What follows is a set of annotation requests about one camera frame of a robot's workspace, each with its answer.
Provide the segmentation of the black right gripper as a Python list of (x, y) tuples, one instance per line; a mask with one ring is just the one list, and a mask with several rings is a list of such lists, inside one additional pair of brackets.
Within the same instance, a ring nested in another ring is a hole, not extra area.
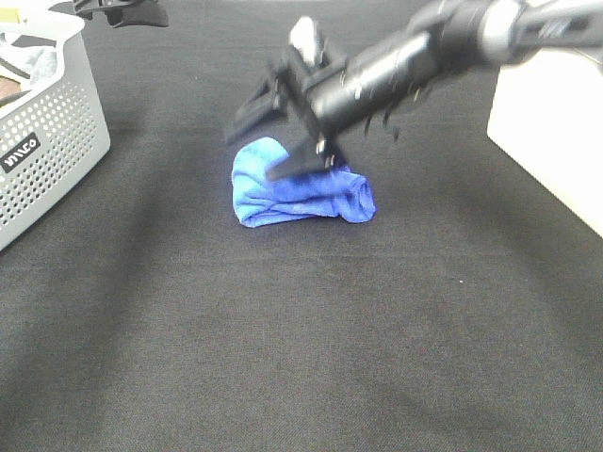
[(286, 120), (288, 103), (291, 103), (308, 136), (265, 171), (267, 179), (278, 181), (344, 167), (344, 154), (337, 140), (318, 124), (309, 94), (319, 83), (344, 69), (346, 63), (347, 55), (329, 40), (325, 40), (323, 64), (317, 68), (305, 64), (298, 51), (288, 44), (281, 53), (275, 74), (263, 80), (236, 111), (225, 129), (225, 143), (232, 144), (260, 126)]

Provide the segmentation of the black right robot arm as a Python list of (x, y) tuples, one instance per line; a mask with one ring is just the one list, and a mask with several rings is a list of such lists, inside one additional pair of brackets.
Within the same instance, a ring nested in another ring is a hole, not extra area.
[(318, 22), (302, 16), (280, 59), (236, 112), (225, 139), (294, 111), (306, 138), (266, 171), (271, 181), (320, 173), (344, 162), (338, 138), (375, 115), (388, 119), (405, 100), (426, 95), (439, 80), (477, 67), (518, 65), (543, 49), (602, 43), (598, 1), (434, 1), (400, 31), (348, 56)]

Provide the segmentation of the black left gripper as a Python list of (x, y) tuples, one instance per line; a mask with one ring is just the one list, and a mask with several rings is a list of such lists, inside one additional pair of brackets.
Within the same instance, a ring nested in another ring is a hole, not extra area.
[(74, 13), (91, 20), (94, 13), (103, 13), (113, 28), (126, 26), (168, 27), (165, 8), (155, 0), (75, 0)]

